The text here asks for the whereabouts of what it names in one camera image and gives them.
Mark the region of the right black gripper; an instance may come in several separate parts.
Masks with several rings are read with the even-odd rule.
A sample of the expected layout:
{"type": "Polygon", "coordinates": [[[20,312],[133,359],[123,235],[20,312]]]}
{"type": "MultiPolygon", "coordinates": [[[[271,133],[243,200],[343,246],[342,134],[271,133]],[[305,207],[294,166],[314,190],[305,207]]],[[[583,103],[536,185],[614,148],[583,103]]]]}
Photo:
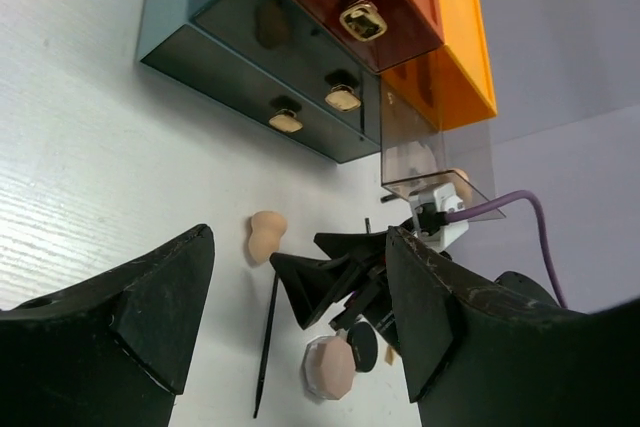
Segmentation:
{"type": "Polygon", "coordinates": [[[270,263],[282,282],[295,319],[305,330],[334,303],[351,296],[329,325],[349,330],[364,318],[395,352],[400,351],[386,270],[387,232],[317,233],[314,243],[332,260],[274,253],[270,263]],[[379,261],[358,284],[357,262],[379,261]]]}

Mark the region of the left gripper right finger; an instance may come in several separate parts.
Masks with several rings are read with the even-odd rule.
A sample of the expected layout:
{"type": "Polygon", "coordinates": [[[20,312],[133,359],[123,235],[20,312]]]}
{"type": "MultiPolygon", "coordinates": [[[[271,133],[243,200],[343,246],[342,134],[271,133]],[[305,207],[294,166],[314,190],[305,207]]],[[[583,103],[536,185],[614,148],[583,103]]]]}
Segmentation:
{"type": "Polygon", "coordinates": [[[524,296],[399,227],[386,269],[425,426],[635,426],[639,304],[584,314],[524,296]]]}

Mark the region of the beige makeup sponge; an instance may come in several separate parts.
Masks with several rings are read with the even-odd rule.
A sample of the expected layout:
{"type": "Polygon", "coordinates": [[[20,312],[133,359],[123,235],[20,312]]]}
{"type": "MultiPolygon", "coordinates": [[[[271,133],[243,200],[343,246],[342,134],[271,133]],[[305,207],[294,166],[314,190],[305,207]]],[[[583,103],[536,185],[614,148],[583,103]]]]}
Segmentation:
{"type": "Polygon", "coordinates": [[[469,206],[473,201],[473,188],[467,173],[461,169],[453,168],[449,180],[454,185],[457,195],[466,206],[469,206]]]}
{"type": "Polygon", "coordinates": [[[249,224],[251,230],[247,243],[249,256],[254,264],[260,265],[267,262],[270,256],[279,250],[288,222],[278,212],[260,211],[250,218],[249,224]]]}

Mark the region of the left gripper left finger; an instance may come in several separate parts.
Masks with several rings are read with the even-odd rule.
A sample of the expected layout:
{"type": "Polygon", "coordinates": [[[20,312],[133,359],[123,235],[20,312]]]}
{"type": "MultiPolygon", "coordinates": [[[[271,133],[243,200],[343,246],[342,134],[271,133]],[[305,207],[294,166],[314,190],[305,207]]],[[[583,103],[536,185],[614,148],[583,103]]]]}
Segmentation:
{"type": "Polygon", "coordinates": [[[192,227],[151,252],[1,313],[4,426],[166,426],[215,258],[192,227]]]}

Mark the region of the clear yellow box drawer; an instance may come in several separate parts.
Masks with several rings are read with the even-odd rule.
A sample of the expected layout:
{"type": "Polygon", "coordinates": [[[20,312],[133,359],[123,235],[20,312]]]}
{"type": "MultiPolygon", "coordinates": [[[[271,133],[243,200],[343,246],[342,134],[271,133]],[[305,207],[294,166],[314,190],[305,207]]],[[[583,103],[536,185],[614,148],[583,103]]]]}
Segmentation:
{"type": "Polygon", "coordinates": [[[382,186],[407,200],[414,191],[450,182],[451,170],[458,168],[473,188],[473,201],[466,208],[495,198],[489,120],[440,131],[381,76],[382,186]]]}

